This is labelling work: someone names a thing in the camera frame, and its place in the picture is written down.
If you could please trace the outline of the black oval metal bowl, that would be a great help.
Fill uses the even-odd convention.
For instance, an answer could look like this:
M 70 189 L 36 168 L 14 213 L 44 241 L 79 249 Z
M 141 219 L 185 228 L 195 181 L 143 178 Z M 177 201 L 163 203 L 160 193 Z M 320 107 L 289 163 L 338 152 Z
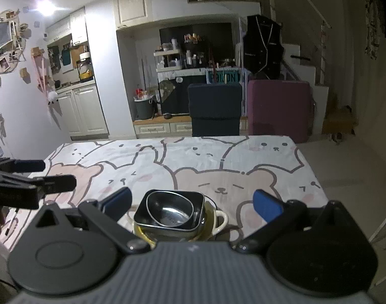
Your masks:
M 189 223 L 194 205 L 186 197 L 169 191 L 153 191 L 146 198 L 148 214 L 158 225 L 176 228 Z

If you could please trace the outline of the cream two-handled ceramic bowl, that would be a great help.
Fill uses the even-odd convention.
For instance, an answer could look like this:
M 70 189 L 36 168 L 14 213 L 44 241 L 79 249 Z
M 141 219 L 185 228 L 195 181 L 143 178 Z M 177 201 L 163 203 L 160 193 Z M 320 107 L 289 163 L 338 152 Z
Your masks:
M 136 206 L 131 206 L 131 212 L 127 212 L 124 216 L 126 221 L 126 229 L 134 233 L 146 241 L 153 249 L 156 246 L 156 241 L 151 237 L 148 237 L 141 229 L 137 226 L 133 220 L 133 215 L 136 211 Z M 225 229 L 229 222 L 229 216 L 221 210 L 217 209 L 216 203 L 209 197 L 205 197 L 205 220 L 202 223 L 203 227 L 196 237 L 189 239 L 189 242 L 203 242 L 215 239 L 216 236 Z

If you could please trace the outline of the square stainless steel dish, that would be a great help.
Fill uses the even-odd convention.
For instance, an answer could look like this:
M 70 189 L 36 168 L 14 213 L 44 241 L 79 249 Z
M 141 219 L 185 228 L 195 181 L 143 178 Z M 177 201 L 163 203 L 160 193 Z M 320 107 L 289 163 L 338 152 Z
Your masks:
M 149 190 L 133 221 L 134 226 L 154 241 L 190 240 L 203 228 L 205 196 L 190 191 Z

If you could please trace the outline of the black marker pen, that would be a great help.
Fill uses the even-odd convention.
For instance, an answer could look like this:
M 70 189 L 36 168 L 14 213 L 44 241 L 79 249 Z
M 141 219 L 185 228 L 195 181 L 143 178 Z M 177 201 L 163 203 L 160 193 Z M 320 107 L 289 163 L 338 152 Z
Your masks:
M 14 215 L 12 216 L 12 219 L 8 225 L 8 228 L 6 229 L 5 236 L 8 236 L 9 232 L 11 232 L 11 230 L 13 229 L 13 224 L 14 224 L 14 221 L 16 220 L 17 215 L 18 215 L 18 211 L 15 211 Z

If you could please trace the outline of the cartoon bear tablecloth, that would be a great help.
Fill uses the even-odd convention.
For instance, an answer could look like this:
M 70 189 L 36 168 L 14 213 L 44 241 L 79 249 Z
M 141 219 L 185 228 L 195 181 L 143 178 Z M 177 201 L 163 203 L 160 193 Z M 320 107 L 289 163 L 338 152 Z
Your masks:
M 234 243 L 264 225 L 253 209 L 257 189 L 310 207 L 328 201 L 297 145 L 282 136 L 68 143 L 45 163 L 44 175 L 72 174 L 77 179 L 75 190 L 50 196 L 62 207 L 101 200 L 122 187 L 131 190 L 133 206 L 151 189 L 200 192 L 228 215 L 220 237 Z

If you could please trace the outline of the white kitchen cabinet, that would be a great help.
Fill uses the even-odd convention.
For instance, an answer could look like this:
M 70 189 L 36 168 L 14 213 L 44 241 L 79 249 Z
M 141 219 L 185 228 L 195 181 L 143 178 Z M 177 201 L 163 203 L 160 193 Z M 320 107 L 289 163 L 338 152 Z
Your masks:
M 57 90 L 70 137 L 107 137 L 108 128 L 94 80 Z

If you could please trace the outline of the maroon chair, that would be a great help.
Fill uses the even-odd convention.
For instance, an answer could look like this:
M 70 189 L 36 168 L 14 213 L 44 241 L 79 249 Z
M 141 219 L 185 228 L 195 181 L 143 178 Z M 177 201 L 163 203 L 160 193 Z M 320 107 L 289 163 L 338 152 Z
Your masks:
M 307 82 L 251 80 L 247 107 L 250 135 L 289 136 L 294 143 L 308 140 L 312 94 Z

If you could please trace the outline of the wooden top drawer bench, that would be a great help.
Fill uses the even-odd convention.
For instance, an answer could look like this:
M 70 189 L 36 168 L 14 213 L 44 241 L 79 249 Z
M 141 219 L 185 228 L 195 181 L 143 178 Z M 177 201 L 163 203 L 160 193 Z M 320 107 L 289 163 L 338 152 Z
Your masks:
M 159 137 L 190 137 L 192 135 L 192 120 L 188 115 L 176 115 L 170 119 L 156 116 L 153 119 L 136 120 L 133 122 L 137 138 Z

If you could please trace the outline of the grey trash bin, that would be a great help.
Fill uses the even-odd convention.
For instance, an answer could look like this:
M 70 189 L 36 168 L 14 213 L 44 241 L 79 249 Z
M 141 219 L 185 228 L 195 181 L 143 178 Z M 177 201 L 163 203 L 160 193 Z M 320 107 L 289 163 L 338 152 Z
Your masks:
M 152 119 L 154 115 L 154 98 L 145 96 L 144 98 L 134 98 L 137 108 L 137 118 L 140 120 Z

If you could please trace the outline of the navy blue chair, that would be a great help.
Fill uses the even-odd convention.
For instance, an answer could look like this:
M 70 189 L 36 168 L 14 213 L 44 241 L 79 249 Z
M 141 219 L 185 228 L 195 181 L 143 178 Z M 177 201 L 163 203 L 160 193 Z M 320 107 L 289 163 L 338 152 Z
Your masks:
M 187 93 L 194 137 L 239 135 L 242 116 L 240 84 L 190 84 Z

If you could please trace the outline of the black nice day cloth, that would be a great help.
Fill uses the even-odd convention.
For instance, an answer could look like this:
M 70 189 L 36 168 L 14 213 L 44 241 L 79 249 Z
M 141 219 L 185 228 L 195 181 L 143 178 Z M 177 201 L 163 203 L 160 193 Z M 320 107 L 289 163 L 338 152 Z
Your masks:
M 189 114 L 189 86 L 191 84 L 206 84 L 205 75 L 183 76 L 176 79 L 162 80 L 159 82 L 161 92 L 161 112 L 171 115 Z

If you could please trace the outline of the hanging black jacket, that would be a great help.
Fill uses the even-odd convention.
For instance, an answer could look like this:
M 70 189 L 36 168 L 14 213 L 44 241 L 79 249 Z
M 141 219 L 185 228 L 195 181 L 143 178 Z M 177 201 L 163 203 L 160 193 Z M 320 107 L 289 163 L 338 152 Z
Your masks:
M 281 26 L 260 15 L 247 16 L 247 31 L 243 37 L 244 67 L 253 77 L 278 80 L 284 48 L 281 44 Z

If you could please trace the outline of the white storage shelf rack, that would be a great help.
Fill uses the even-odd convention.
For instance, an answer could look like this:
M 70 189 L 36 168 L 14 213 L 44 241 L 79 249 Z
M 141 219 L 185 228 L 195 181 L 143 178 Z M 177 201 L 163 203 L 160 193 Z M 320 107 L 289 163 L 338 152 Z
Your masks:
M 182 70 L 182 51 L 180 49 L 156 51 L 153 53 L 156 62 L 156 72 Z

